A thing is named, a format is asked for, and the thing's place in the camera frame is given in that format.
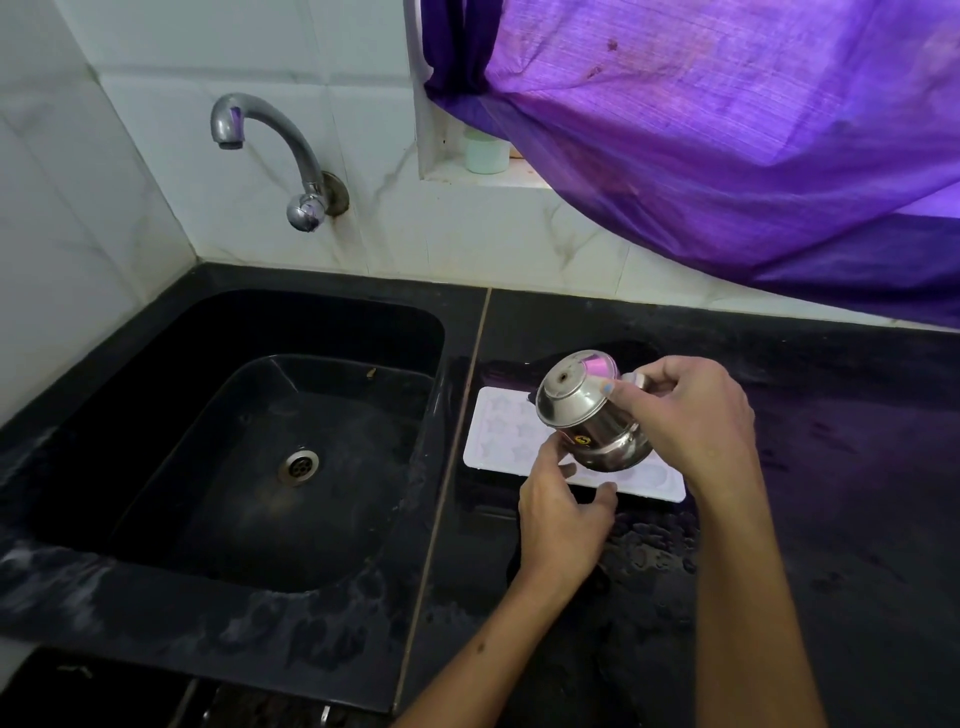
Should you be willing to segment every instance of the white ice tray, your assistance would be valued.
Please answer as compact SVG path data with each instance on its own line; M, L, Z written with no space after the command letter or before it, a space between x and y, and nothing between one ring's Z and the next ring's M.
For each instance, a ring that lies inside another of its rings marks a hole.
M484 387L477 393L477 406L464 449L464 463L497 473L529 475L537 450L553 430L537 417L526 392ZM563 462L572 462L568 455ZM655 497L679 503L686 497L684 477L660 460L655 452L620 473L596 473L582 465L569 479L574 485L597 488L613 481L618 493Z

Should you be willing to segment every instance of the black sink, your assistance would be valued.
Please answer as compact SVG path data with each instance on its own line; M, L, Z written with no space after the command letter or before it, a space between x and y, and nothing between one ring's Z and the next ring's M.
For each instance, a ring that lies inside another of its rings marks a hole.
M30 530L276 592L356 574L402 507L443 345L402 305L202 301L53 436Z

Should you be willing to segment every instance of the drain strainer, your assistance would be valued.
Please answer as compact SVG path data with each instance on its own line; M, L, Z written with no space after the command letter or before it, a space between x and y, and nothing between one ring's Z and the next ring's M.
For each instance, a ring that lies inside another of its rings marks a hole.
M277 475L281 483L300 485L320 468L320 458L311 449L297 450L280 464Z

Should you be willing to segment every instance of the tile grout line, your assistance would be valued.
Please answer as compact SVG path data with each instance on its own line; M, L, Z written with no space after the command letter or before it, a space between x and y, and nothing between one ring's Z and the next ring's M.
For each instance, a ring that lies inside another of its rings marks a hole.
M420 576L420 588L417 590L417 601L414 603L414 615L410 623L410 633L407 635L407 644L403 647L403 662L400 663L400 675L396 682L396 692L394 693L394 704L392 707L394 713L396 713L399 707L400 698L403 695L403 683L407 677L407 668L410 666L410 655L413 651L414 637L417 634L417 625L420 621L420 607L423 604L423 597L426 594L427 580L430 578L430 565L433 563L434 546L437 543L437 533L440 531L440 521L444 517L446 491L450 484L450 478L453 476L453 468L457 459L457 449L460 446L460 436L463 434L464 429L464 419L467 417L470 384L473 380L473 370L476 366L477 355L480 353L480 339L483 336L484 324L487 323L487 308L490 305L492 291L492 288L487 289L487 297L483 301L483 310L480 312L480 323L477 326L477 335L473 342L473 353L470 356L470 364L467 367L467 383L464 386L464 399L460 402L457 424L453 429L453 440L450 443L450 457L446 461L444 479L441 481L440 486L440 497L437 498L437 515L433 520L433 530L430 532L430 543L426 548L426 557L423 560L423 574Z

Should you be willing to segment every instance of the steel lid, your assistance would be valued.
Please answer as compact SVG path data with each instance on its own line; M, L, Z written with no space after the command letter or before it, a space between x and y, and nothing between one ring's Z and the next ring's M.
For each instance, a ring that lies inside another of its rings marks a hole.
M537 390L537 415L551 427L571 427L592 417L607 401L605 379L620 376L607 354L587 349L564 357Z

